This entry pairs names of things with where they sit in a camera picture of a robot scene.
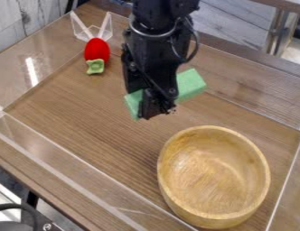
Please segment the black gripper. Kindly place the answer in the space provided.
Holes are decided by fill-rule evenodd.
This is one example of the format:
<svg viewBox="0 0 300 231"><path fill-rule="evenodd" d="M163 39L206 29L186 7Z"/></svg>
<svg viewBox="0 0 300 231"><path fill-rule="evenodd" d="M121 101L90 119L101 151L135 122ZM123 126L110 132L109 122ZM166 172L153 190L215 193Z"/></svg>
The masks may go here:
<svg viewBox="0 0 300 231"><path fill-rule="evenodd" d="M142 89L141 118L169 114L179 95L177 70L198 52L187 54L190 39L198 41L191 19L177 19L166 31L146 28L135 19L123 31L122 70L127 93Z"/></svg>

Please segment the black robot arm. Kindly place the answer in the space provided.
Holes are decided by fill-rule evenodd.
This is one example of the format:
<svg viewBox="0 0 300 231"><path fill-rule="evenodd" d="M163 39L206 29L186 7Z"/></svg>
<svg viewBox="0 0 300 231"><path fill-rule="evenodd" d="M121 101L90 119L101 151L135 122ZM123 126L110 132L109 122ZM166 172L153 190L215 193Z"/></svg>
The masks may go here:
<svg viewBox="0 0 300 231"><path fill-rule="evenodd" d="M199 47L191 13L199 0L131 0L123 30L122 73L125 102L137 120L166 115L181 97L177 71Z"/></svg>

